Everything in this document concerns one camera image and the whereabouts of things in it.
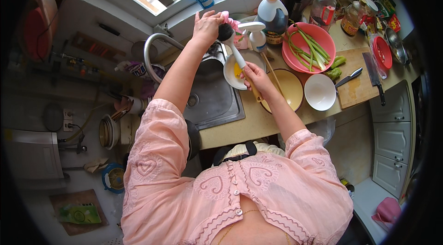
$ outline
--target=sink basin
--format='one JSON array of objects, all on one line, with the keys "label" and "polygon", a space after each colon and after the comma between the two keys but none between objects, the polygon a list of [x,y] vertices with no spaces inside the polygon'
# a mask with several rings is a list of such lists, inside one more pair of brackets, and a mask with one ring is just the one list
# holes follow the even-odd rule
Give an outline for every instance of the sink basin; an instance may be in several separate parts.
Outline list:
[{"label": "sink basin", "polygon": [[204,55],[183,116],[202,130],[245,118],[240,94],[223,76],[224,45]]}]

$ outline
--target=beige countertop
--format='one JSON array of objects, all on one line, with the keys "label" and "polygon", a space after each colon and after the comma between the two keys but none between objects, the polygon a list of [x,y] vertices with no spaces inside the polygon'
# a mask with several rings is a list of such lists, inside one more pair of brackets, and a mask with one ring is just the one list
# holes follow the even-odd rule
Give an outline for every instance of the beige countertop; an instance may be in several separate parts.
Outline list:
[{"label": "beige countertop", "polygon": [[[353,38],[347,36],[343,30],[341,30],[340,21],[337,21],[333,26],[331,26],[329,34],[334,40],[336,52],[368,47],[368,41],[361,33],[357,33],[357,35]],[[179,52],[171,49],[171,54],[162,54],[164,58],[162,58],[160,63],[167,64],[174,61],[178,54]],[[281,47],[268,48],[268,57],[274,58],[274,61],[271,62],[273,68],[290,69],[282,58]],[[300,78],[303,85],[310,76],[307,73],[299,73],[296,71],[295,74]],[[400,81],[406,80],[408,82],[408,86],[410,87],[411,82],[413,82],[413,80],[415,80],[418,76],[419,69],[414,67],[412,64],[405,67],[394,62],[389,71],[388,77],[385,80],[382,80],[382,86],[384,90],[387,90]],[[252,92],[240,91],[240,97],[246,117],[244,119],[226,123],[224,125],[201,130],[200,135],[202,137],[202,149],[235,144],[260,137],[270,136],[280,132],[272,115],[269,114],[261,106],[261,104],[256,103]],[[307,125],[342,111],[343,110],[340,108],[338,98],[335,100],[334,105],[326,111],[317,111],[311,108],[306,99],[304,99],[302,106],[296,111],[296,113]]]}]

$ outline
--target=brush head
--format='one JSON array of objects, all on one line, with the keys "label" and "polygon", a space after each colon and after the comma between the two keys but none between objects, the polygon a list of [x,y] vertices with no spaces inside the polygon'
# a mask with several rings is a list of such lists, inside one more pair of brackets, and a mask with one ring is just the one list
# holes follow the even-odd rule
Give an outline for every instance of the brush head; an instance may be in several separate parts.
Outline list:
[{"label": "brush head", "polygon": [[219,37],[217,38],[219,41],[224,42],[230,37],[234,35],[234,29],[228,23],[219,25]]}]

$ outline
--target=cabinet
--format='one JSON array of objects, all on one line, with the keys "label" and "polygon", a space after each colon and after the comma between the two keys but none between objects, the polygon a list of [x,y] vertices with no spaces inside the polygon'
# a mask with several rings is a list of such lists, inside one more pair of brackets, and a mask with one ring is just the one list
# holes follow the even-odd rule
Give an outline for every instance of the cabinet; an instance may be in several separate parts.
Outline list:
[{"label": "cabinet", "polygon": [[374,122],[374,153],[409,163],[411,122]]},{"label": "cabinet", "polygon": [[380,98],[372,98],[372,121],[374,122],[404,122],[411,121],[409,96],[406,82],[400,82],[385,92],[386,105],[380,104]]},{"label": "cabinet", "polygon": [[396,198],[400,197],[406,172],[406,164],[375,154],[372,180]]}]

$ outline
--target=bowl with yellow sponge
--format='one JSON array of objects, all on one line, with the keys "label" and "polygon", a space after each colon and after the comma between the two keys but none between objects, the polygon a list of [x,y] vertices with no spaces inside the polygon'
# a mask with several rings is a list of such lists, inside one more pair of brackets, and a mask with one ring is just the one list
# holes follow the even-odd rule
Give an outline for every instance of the bowl with yellow sponge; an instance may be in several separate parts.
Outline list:
[{"label": "bowl with yellow sponge", "polygon": [[[258,65],[258,67],[266,72],[266,64],[258,52],[249,49],[239,50],[239,52],[245,61]],[[223,67],[224,78],[231,87],[239,90],[246,90],[247,88],[244,84],[244,79],[240,78],[240,74],[241,69],[237,64],[234,55],[230,55]]]}]

